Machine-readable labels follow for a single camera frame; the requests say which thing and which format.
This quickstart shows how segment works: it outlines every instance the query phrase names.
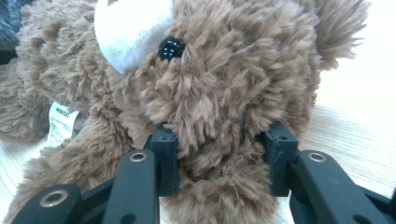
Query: teddy bear head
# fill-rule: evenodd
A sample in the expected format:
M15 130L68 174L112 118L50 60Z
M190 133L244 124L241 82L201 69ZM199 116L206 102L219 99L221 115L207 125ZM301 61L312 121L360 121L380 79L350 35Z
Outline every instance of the teddy bear head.
M178 135L182 193L168 202L185 206L175 213L200 201L220 223L273 212L255 137L275 120L306 131L319 73L352 56L366 8L360 0L99 1L96 38L134 146L157 124ZM217 214L224 207L236 215Z

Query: wooden surface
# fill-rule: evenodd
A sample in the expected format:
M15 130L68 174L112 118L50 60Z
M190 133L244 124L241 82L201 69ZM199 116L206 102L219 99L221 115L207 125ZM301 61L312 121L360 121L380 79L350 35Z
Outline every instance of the wooden surface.
M356 60L322 73L310 131L300 149L333 156L355 183L390 197L396 187L395 3L375 0ZM24 162L44 141L26 146L0 142L0 219L21 181ZM162 223L169 223L165 212ZM287 199L272 223L293 223Z

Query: teddy bear arm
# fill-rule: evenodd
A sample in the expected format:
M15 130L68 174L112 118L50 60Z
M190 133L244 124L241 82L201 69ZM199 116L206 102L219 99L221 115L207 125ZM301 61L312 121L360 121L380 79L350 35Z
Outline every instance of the teddy bear arm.
M104 115L91 115L81 132L59 147L44 148L27 164L5 223L10 222L39 191L57 184L73 184L83 192L114 177L132 140L120 124Z
M0 140L34 142L49 129L50 101L12 75L16 64L13 60L0 71Z

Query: screw hole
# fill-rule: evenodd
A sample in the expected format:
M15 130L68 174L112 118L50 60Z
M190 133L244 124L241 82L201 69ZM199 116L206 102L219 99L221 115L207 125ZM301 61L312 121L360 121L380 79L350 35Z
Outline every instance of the screw hole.
M136 216L134 214L127 214L121 218L120 224L133 224L135 221Z
M315 153L315 152L309 153L309 154L308 154L308 157L309 157L309 159L311 159L312 161L317 161L317 162L324 162L324 161L327 160L325 156L323 156L323 155L321 155L321 154L319 154L319 153Z
M372 224L372 222L367 217L361 215L355 215L353 216L353 219L359 224Z
M63 202L68 196L68 193L64 189L59 189L55 190L53 192L50 192L46 194L41 200L40 200L40 206L42 207L53 207L55 205L60 204Z
M146 153L143 152L138 152L135 153L134 155L131 156L130 160L131 161L143 161L147 157Z

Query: metal screw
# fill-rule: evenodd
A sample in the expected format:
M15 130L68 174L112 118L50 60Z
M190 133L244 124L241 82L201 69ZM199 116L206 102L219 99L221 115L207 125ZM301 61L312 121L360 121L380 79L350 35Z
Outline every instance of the metal screw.
M144 161L148 156L144 152L137 152L132 155L129 159L131 161Z
M308 158L317 162L325 162L327 160L325 156L316 152L309 153Z
M57 189L53 192L50 192L46 194L41 200L40 200L40 206L41 207L53 207L55 205L60 204L63 202L69 193L67 193L66 190L64 189Z

